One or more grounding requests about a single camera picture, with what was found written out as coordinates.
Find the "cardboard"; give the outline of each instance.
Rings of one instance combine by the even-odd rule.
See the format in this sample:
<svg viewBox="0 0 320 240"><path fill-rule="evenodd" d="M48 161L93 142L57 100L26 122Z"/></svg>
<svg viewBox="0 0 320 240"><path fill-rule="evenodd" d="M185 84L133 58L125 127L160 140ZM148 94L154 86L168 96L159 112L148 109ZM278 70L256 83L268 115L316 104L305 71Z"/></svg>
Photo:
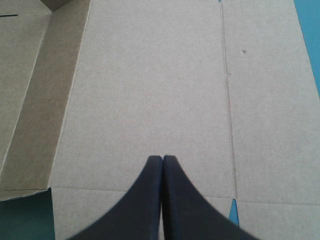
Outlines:
<svg viewBox="0 0 320 240"><path fill-rule="evenodd" d="M52 187L62 240L169 154L258 238L315 239L319 119L293 0L73 0L50 18L0 199Z"/></svg>
<svg viewBox="0 0 320 240"><path fill-rule="evenodd" d="M0 15L50 13L50 10L40 0L1 0L0 6Z"/></svg>
<svg viewBox="0 0 320 240"><path fill-rule="evenodd" d="M52 187L126 191L171 154L202 194L234 197L220 6L91 3Z"/></svg>
<svg viewBox="0 0 320 240"><path fill-rule="evenodd" d="M318 205L320 101L294 2L223 9L237 197Z"/></svg>
<svg viewBox="0 0 320 240"><path fill-rule="evenodd" d="M318 239L320 207L238 202L240 226L260 239Z"/></svg>
<svg viewBox="0 0 320 240"><path fill-rule="evenodd" d="M10 11L5 2L3 11ZM0 180L49 17L41 12L0 21Z"/></svg>
<svg viewBox="0 0 320 240"><path fill-rule="evenodd" d="M72 1L50 17L3 165L1 200L8 191L48 187L89 2Z"/></svg>

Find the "small dark mark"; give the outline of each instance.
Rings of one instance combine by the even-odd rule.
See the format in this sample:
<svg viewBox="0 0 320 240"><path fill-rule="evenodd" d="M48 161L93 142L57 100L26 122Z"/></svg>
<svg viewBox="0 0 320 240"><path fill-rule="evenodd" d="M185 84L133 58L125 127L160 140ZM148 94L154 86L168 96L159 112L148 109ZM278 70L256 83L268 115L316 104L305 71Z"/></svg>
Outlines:
<svg viewBox="0 0 320 240"><path fill-rule="evenodd" d="M0 15L0 18L16 17L16 16L18 16L18 14Z"/></svg>

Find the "blue floor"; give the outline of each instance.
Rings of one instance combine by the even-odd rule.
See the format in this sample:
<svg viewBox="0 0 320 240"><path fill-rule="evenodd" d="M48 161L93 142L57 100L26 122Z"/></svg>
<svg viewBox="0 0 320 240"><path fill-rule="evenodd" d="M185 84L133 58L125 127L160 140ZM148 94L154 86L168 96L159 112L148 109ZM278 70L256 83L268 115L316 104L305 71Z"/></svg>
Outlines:
<svg viewBox="0 0 320 240"><path fill-rule="evenodd" d="M320 0L294 0L320 95Z"/></svg>

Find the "teal surface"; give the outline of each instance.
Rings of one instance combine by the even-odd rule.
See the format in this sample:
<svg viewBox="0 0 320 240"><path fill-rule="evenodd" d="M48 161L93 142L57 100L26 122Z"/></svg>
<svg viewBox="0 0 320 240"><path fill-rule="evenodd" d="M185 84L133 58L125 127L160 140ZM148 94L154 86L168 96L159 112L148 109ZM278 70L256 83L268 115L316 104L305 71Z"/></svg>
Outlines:
<svg viewBox="0 0 320 240"><path fill-rule="evenodd" d="M231 203L229 220L239 227L238 208L237 201L235 199L233 199Z"/></svg>
<svg viewBox="0 0 320 240"><path fill-rule="evenodd" d="M320 0L294 0L320 95Z"/></svg>
<svg viewBox="0 0 320 240"><path fill-rule="evenodd" d="M54 240L51 190L0 202L1 240Z"/></svg>

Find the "crease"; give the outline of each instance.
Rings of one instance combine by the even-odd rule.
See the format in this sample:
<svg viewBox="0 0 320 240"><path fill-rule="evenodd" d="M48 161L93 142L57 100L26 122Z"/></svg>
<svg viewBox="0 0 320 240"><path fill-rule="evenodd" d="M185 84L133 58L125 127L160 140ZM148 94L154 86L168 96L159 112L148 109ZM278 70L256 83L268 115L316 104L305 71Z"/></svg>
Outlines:
<svg viewBox="0 0 320 240"><path fill-rule="evenodd" d="M224 18L224 3L221 1L221 51L223 56L223 70L224 70L224 81L225 81L225 94L226 94L226 105L227 105L227 121L229 126L229 145L230 145L230 156L232 165L232 178L233 178L233 190L235 199L238 198L238 185L236 175L236 161L235 161L235 148L234 148L234 136L232 128L232 117L231 117L231 102L230 102L230 87L229 87L229 76L228 76L228 63L227 63L227 45L225 38L225 18Z"/></svg>

